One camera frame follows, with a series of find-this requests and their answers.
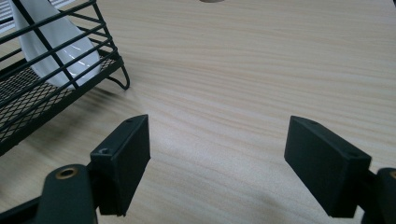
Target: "wire basket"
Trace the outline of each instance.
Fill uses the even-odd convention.
[[[19,0],[13,1],[17,6]],[[29,22],[29,14],[23,8],[19,9]],[[84,15],[85,12],[89,12],[90,16]],[[72,21],[82,34],[55,48],[49,47],[46,53],[27,62],[18,42],[19,36],[35,32],[40,37],[40,27],[63,17]],[[0,25],[10,21],[12,18],[2,20]],[[31,68],[47,57],[56,57],[56,52],[84,37],[91,40],[93,47],[75,60],[65,64],[57,62],[59,68],[44,77],[39,77]],[[40,41],[45,44],[47,40],[40,38]],[[69,66],[94,51],[99,53],[100,60],[87,70],[76,77],[67,76],[68,81],[62,86],[53,86],[47,82],[60,72],[67,74]],[[97,66],[100,66],[100,72],[96,76],[78,84],[80,78]],[[110,76],[119,68],[122,69],[126,84]],[[31,21],[26,28],[11,30],[0,36],[0,156],[104,79],[116,82],[125,90],[130,85],[123,60],[95,0],[83,1],[43,21]]]

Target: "screw hole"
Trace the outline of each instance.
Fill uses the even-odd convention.
[[[102,148],[99,150],[100,154],[108,154],[110,152],[110,150],[108,148]]]
[[[57,179],[67,179],[70,178],[74,175],[76,175],[78,172],[78,169],[76,167],[68,167],[65,169],[62,169],[60,172],[56,173],[56,178]]]

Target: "rack leg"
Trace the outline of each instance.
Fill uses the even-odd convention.
[[[126,90],[129,89],[129,87],[130,87],[130,85],[131,85],[131,80],[129,79],[128,72],[126,71],[124,65],[121,67],[121,69],[122,69],[122,72],[123,72],[123,74],[124,74],[124,76],[125,76],[125,80],[126,80],[126,84],[125,84],[125,85],[122,84],[119,80],[117,80],[117,79],[114,78],[114,77],[108,77],[107,79],[109,79],[109,80],[111,80],[111,81],[117,83],[123,90],[126,91]]]

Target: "wood grain surface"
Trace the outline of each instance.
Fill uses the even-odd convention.
[[[360,209],[328,217],[283,153],[296,115],[370,154],[373,172],[396,167],[392,1],[98,5],[132,87],[104,81],[1,157],[0,211],[148,114],[152,159],[130,210],[99,223],[360,223]]]

